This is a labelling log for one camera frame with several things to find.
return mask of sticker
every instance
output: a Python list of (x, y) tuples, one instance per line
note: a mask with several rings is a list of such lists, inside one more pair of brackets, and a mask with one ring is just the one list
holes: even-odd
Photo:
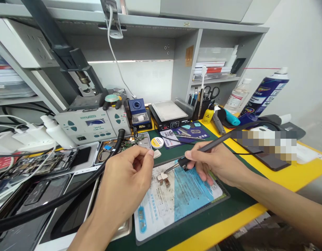
[(273, 93), (271, 94), (271, 96), (276, 96), (277, 94), (279, 94), (281, 90), (274, 90)]
[(245, 113), (252, 113), (254, 111), (255, 110), (253, 108), (249, 108), (249, 107), (245, 108)]
[(262, 107), (267, 107), (270, 103), (271, 103), (271, 102), (264, 102), (264, 103), (262, 104)]
[(193, 59), (193, 45), (188, 47), (185, 50), (185, 67), (192, 66), (192, 59)]
[(268, 98), (267, 98), (267, 102), (271, 102), (271, 101), (273, 101), (274, 100), (274, 98), (275, 98), (275, 96), (269, 96)]
[(267, 97), (253, 96), (253, 97), (251, 97), (251, 99), (249, 101), (252, 102), (252, 103), (255, 103), (255, 104), (262, 104), (266, 98)]
[(286, 83), (281, 83), (276, 87), (276, 90), (281, 90), (284, 88), (284, 86), (286, 85)]

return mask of plastic bottle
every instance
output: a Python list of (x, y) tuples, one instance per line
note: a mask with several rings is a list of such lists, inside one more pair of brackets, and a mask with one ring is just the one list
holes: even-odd
[(233, 66), (234, 61), (237, 58), (238, 46), (239, 45), (234, 46), (234, 49), (233, 49), (232, 55), (230, 57), (230, 60), (226, 62), (225, 67), (232, 67)]
[(256, 121), (287, 82), (289, 82), (287, 67), (282, 67), (273, 75), (265, 77), (240, 113), (241, 125)]
[(209, 108), (204, 113), (204, 117), (202, 120), (203, 124), (209, 124), (213, 114), (214, 114), (214, 105), (210, 105)]
[(55, 120), (50, 119), (44, 115), (40, 117), (46, 126), (46, 132), (64, 149), (71, 149), (76, 147), (75, 144), (64, 132), (64, 130), (58, 125)]
[(252, 80), (250, 78), (245, 78), (242, 81), (242, 84), (232, 91), (232, 94), (228, 98), (224, 109), (228, 110), (232, 114), (238, 112), (239, 107), (241, 107), (242, 103), (244, 102), (249, 93), (247, 91), (246, 85), (250, 84), (251, 81)]

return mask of soldering iron handle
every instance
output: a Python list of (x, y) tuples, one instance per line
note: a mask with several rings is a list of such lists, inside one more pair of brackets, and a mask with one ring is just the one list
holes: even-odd
[[(208, 143), (207, 145), (203, 146), (202, 148), (198, 149), (201, 152), (207, 152), (209, 150), (211, 150), (212, 148), (216, 147), (217, 145), (219, 145), (220, 143), (222, 143), (223, 141), (225, 141), (226, 139), (231, 137), (231, 133), (226, 133), (225, 135), (221, 136), (220, 138), (215, 139), (214, 141), (211, 141), (210, 143)], [(178, 160), (179, 165), (183, 168), (186, 167), (186, 165), (190, 162), (189, 159), (187, 159), (186, 157), (181, 158)]]

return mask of spray can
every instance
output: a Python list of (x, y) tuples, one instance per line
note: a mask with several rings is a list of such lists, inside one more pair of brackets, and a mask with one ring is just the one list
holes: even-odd
[(265, 77), (240, 113), (240, 125), (256, 121), (287, 82), (289, 82), (287, 67), (282, 67), (273, 75)]

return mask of finger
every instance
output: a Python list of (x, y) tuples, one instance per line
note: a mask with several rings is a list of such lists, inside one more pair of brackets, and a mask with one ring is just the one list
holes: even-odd
[(203, 170), (202, 162), (196, 162), (196, 171), (202, 181), (206, 181), (206, 174)]
[(148, 152), (148, 149), (136, 145), (126, 149), (123, 152), (125, 152), (125, 154), (123, 154), (122, 157), (127, 159), (129, 162), (133, 163), (134, 159), (139, 155), (145, 156)]
[(141, 169), (135, 175), (138, 179), (141, 180), (146, 187), (150, 187), (151, 179), (152, 179), (152, 170), (154, 165), (154, 151), (148, 150), (145, 157)]
[(206, 181), (209, 185), (213, 185), (213, 179), (211, 177), (211, 175), (209, 174), (209, 166), (206, 164), (206, 163), (203, 163), (203, 169), (204, 169), (204, 172), (206, 174)]
[(200, 162), (204, 162), (210, 165), (213, 165), (215, 162), (215, 155), (212, 155), (210, 153), (205, 153), (205, 152), (201, 152), (198, 150), (191, 150), (191, 151), (186, 151), (185, 152), (185, 157), (187, 159), (193, 160), (193, 161), (200, 161)]
[(193, 169), (194, 168), (194, 166), (195, 166), (195, 163), (196, 163), (196, 161), (190, 161), (188, 164), (187, 164), (187, 168), (188, 169)]
[(202, 148), (203, 146), (207, 145), (210, 142), (212, 142), (212, 141), (198, 142), (193, 146), (193, 148), (191, 150), (198, 150), (198, 149)]
[(140, 162), (140, 160), (138, 160), (138, 159), (134, 159), (134, 161), (133, 161), (133, 166), (134, 166), (134, 169), (138, 172), (138, 171), (140, 171), (140, 169), (141, 169), (141, 162)]

